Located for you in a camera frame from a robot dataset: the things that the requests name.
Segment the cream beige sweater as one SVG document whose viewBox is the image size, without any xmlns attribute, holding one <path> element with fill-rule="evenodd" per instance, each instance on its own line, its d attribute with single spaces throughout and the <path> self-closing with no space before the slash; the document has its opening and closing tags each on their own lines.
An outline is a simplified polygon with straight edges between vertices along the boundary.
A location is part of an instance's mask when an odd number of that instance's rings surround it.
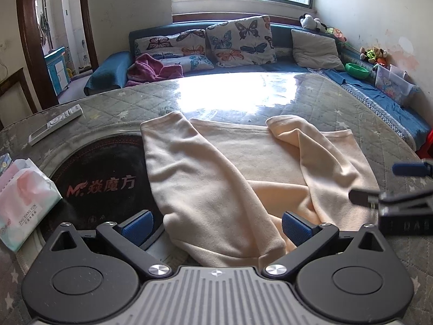
<svg viewBox="0 0 433 325">
<path fill-rule="evenodd" d="M 349 201 L 353 188 L 378 189 L 351 130 L 320 131 L 295 115 L 257 126 L 171 112 L 141 134 L 164 229 L 203 266 L 264 268 L 288 254 L 286 211 L 348 231 L 377 221 Z"/>
</svg>

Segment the red plastic stool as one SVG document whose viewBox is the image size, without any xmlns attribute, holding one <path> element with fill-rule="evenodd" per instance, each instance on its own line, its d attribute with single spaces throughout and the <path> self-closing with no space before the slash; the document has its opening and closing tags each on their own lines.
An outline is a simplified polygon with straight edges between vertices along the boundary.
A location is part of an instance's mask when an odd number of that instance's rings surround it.
<svg viewBox="0 0 433 325">
<path fill-rule="evenodd" d="M 433 158 L 433 130 L 429 132 L 426 141 L 417 151 L 417 155 L 422 159 Z"/>
</svg>

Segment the black round induction cooktop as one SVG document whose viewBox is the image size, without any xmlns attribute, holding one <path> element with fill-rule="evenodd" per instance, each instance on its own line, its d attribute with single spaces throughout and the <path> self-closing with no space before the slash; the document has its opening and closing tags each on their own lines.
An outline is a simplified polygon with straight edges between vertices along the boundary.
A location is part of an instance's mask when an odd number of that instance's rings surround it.
<svg viewBox="0 0 433 325">
<path fill-rule="evenodd" d="M 94 230 L 103 222 L 121 224 L 142 210 L 153 215 L 149 238 L 163 231 L 163 216 L 147 178 L 145 153 L 139 135 L 109 136 L 79 148 L 51 175 L 64 201 L 39 223 L 48 240 L 62 222 L 77 230 Z"/>
</svg>

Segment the clear plastic storage box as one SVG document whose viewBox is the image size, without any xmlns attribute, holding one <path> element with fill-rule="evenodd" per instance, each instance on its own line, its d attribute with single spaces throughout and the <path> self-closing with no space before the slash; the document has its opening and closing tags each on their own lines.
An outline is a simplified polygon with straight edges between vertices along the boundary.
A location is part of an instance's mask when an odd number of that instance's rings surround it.
<svg viewBox="0 0 433 325">
<path fill-rule="evenodd" d="M 376 64 L 375 68 L 375 87 L 400 106 L 409 106 L 410 101 L 418 91 L 418 87 L 400 77 L 400 73 L 392 72 L 391 69 L 379 64 Z"/>
</svg>

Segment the green plastic bowl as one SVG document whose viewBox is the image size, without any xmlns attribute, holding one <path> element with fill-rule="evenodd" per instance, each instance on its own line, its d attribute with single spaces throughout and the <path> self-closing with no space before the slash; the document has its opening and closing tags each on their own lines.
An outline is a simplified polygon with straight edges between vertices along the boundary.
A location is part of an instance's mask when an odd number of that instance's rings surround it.
<svg viewBox="0 0 433 325">
<path fill-rule="evenodd" d="M 364 80 L 369 77 L 369 70 L 355 63 L 347 62 L 345 64 L 345 70 L 355 79 Z"/>
</svg>

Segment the small plush toys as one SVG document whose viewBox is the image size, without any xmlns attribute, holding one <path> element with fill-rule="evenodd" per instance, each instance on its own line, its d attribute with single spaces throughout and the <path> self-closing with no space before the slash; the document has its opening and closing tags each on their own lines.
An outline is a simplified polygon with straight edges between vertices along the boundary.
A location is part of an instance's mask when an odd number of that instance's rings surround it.
<svg viewBox="0 0 433 325">
<path fill-rule="evenodd" d="M 360 48 L 360 59 L 370 63 L 371 65 L 378 64 L 382 67 L 387 67 L 387 57 L 388 51 L 383 48 L 377 46 L 373 48 Z"/>
</svg>

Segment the white remote control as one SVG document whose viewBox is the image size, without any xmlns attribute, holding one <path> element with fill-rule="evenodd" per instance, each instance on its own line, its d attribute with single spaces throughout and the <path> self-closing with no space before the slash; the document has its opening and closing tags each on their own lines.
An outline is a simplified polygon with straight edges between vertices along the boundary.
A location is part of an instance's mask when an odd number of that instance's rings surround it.
<svg viewBox="0 0 433 325">
<path fill-rule="evenodd" d="M 79 118 L 83 115 L 83 110 L 80 105 L 75 105 L 57 117 L 49 120 L 45 125 L 38 128 L 36 131 L 31 133 L 28 138 L 28 144 L 31 146 L 36 145 L 39 141 L 46 138 L 56 130 L 60 129 L 69 122 Z"/>
</svg>

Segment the grey plain cushion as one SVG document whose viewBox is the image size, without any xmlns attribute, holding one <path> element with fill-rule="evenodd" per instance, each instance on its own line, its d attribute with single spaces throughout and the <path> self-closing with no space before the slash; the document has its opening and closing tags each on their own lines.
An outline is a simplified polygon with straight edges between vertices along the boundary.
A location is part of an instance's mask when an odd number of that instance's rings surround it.
<svg viewBox="0 0 433 325">
<path fill-rule="evenodd" d="M 331 37 L 291 30 L 294 61 L 300 67 L 343 70 L 337 44 Z"/>
</svg>

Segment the colourful plush toy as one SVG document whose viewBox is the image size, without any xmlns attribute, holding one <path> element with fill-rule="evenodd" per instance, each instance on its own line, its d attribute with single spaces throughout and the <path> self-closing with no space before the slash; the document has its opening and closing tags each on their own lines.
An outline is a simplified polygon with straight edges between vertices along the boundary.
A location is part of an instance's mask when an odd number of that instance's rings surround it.
<svg viewBox="0 0 433 325">
<path fill-rule="evenodd" d="M 344 34 L 337 28 L 329 27 L 329 28 L 327 28 L 326 33 L 331 34 L 333 37 L 340 40 L 340 42 L 345 43 L 347 41 Z"/>
</svg>

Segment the blue corner sofa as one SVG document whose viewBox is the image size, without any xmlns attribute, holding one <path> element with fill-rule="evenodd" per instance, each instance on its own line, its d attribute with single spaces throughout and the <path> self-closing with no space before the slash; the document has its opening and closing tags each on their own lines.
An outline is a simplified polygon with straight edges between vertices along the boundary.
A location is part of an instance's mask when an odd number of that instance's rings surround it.
<svg viewBox="0 0 433 325">
<path fill-rule="evenodd" d="M 96 95 L 109 90 L 124 88 L 128 82 L 127 70 L 133 65 L 139 55 L 138 40 L 143 37 L 168 37 L 188 30 L 204 30 L 215 24 L 215 21 L 192 21 L 169 24 L 129 33 L 128 51 L 121 51 L 110 55 L 94 72 L 84 87 L 87 96 Z M 391 97 L 378 90 L 373 85 L 373 79 L 359 80 L 345 71 L 304 68 L 297 65 L 291 54 L 291 30 L 295 26 L 282 24 L 271 25 L 274 47 L 280 55 L 275 63 L 269 65 L 245 65 L 240 67 L 223 68 L 214 65 L 212 68 L 200 70 L 197 66 L 190 72 L 184 71 L 185 76 L 201 76 L 218 73 L 248 73 L 248 72 L 285 72 L 285 73 L 317 73 L 333 80 L 345 88 L 356 99 L 373 110 L 382 118 L 409 146 L 420 150 L 427 143 L 432 128 L 407 104 L 400 105 Z"/>
</svg>

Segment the magenta crumpled cloth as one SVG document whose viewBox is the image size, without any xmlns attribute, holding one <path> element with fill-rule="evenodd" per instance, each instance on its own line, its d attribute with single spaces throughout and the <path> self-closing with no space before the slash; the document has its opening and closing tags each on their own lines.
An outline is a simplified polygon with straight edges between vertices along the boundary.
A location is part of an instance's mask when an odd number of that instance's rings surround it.
<svg viewBox="0 0 433 325">
<path fill-rule="evenodd" d="M 181 65 L 164 65 L 149 54 L 137 57 L 127 70 L 126 87 L 183 78 Z"/>
</svg>

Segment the panda plush toy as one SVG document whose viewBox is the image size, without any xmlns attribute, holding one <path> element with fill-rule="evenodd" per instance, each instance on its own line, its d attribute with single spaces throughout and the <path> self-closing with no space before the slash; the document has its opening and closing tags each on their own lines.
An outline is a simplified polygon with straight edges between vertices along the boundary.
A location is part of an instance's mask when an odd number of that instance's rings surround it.
<svg viewBox="0 0 433 325">
<path fill-rule="evenodd" d="M 327 31 L 327 26 L 323 24 L 319 18 L 314 18 L 312 15 L 303 14 L 299 17 L 299 23 L 301 27 L 305 30 L 322 32 L 325 33 Z"/>
</svg>

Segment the blue white small cabinet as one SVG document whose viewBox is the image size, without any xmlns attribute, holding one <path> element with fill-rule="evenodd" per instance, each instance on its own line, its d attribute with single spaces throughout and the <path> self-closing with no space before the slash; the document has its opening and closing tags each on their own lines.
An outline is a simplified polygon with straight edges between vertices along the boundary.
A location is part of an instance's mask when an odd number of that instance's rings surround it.
<svg viewBox="0 0 433 325">
<path fill-rule="evenodd" d="M 68 88 L 70 77 L 65 63 L 65 47 L 51 51 L 44 56 L 48 74 L 56 95 Z"/>
</svg>

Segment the right butterfly print pillow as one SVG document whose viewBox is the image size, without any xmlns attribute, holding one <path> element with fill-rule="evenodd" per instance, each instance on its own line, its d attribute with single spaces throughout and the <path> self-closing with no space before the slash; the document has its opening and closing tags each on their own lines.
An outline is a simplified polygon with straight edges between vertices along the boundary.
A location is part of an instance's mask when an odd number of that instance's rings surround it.
<svg viewBox="0 0 433 325">
<path fill-rule="evenodd" d="M 221 22 L 205 31 L 219 67 L 266 65 L 277 61 L 268 15 Z"/>
</svg>

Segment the butterfly print pillow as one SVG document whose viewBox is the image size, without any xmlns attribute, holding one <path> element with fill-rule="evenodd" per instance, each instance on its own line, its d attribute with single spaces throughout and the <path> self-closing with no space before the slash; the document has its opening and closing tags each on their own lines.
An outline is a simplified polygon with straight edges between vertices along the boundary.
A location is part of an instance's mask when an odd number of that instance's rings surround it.
<svg viewBox="0 0 433 325">
<path fill-rule="evenodd" d="M 268 15 L 221 22 L 205 31 L 219 67 L 266 65 L 277 61 Z"/>
<path fill-rule="evenodd" d="M 183 73 L 214 69 L 206 56 L 206 34 L 201 29 L 135 39 L 134 54 L 149 54 L 166 66 L 181 65 Z"/>
</svg>

